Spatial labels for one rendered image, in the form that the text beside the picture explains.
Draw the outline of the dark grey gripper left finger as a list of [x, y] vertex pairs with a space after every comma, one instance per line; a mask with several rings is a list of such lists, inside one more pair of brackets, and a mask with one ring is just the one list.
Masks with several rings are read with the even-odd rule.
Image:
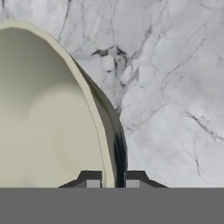
[[81, 171], [77, 179], [60, 186], [66, 187], [102, 188], [102, 172]]

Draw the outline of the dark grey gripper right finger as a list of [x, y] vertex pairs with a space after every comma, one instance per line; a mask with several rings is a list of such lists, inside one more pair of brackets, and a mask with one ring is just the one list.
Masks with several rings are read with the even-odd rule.
[[126, 171], [125, 186], [127, 188], [165, 188], [165, 185], [162, 185], [155, 180], [149, 179], [145, 171]]

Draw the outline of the cream bowl with dark outside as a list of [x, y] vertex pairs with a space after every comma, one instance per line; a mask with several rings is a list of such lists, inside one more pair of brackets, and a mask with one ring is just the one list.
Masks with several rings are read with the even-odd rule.
[[81, 171], [125, 185], [127, 144], [108, 97], [49, 33], [0, 23], [0, 187], [58, 188]]

